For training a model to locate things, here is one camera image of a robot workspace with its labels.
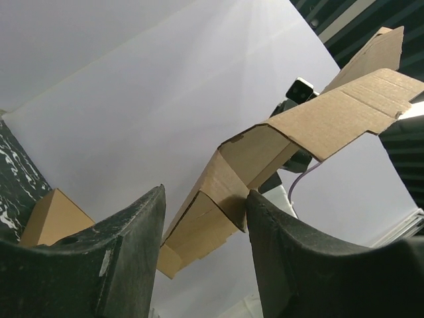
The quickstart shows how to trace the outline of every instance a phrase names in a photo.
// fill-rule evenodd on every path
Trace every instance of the worn black material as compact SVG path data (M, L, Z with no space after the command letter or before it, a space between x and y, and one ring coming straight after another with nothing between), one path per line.
M308 151L301 149L298 150L283 166L283 170L293 172L295 174L302 174L307 170L308 165L312 161L312 156Z
M164 216L161 185L53 246L0 241L0 317L148 317Z
M0 120L0 239L18 243L35 203L51 190Z
M422 317L424 238L371 250L306 225L255 191L246 208L264 318Z
M258 188L258 192L259 193L265 193L268 192L272 189L274 189L275 187L278 187L280 185L282 185L283 182L280 178L280 176L278 175L278 173L276 172L275 174L273 174L272 176L270 176L268 178L268 180L266 180L259 188Z

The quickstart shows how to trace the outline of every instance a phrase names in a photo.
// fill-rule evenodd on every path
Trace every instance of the white speckled black surface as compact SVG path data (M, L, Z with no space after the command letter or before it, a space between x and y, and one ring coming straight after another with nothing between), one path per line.
M19 242L35 203L50 190L18 140L0 121L0 239Z

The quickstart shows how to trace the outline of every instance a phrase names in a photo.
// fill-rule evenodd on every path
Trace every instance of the folded cardboard flap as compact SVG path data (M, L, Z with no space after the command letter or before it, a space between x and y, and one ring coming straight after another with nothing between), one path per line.
M19 244L50 246L94 224L63 192L54 189L36 203Z
M382 29L380 34L329 85L333 90L218 147L162 241L162 248L171 249L181 262L171 264L176 257L161 252L161 272L173 278L221 246L237 228L243 230L248 189L267 180L299 147L323 161L365 132L381 133L410 108L408 101L424 91L424 83L391 70L370 74L375 65L399 66L403 28ZM393 50L387 55L388 46ZM378 64L370 63L379 55L384 58Z

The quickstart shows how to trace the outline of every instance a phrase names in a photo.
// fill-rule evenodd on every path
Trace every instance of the cardboard box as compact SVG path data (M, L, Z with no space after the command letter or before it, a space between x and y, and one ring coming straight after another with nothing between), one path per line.
M403 27L380 29L319 97L222 143L166 231L158 269L173 278L245 231L249 189L300 148L322 162L365 132L380 134L407 111L424 83L393 71L402 40Z
M50 246L94 224L63 192L55 189L35 205L19 244Z

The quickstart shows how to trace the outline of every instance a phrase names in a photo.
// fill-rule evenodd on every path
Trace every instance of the white wall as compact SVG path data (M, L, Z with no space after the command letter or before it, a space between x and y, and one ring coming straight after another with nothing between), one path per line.
M264 318L259 295L246 296L218 318Z
M12 111L195 0L2 0L0 109Z
M279 174L288 192L297 175ZM291 200L302 221L363 246L371 246L417 210L380 139L372 134L364 134L302 178Z
M220 142L269 116L293 80L337 66L288 0L198 0L5 116L53 187L96 221L163 183L166 226ZM216 318L257 293L246 234L157 273L161 318Z

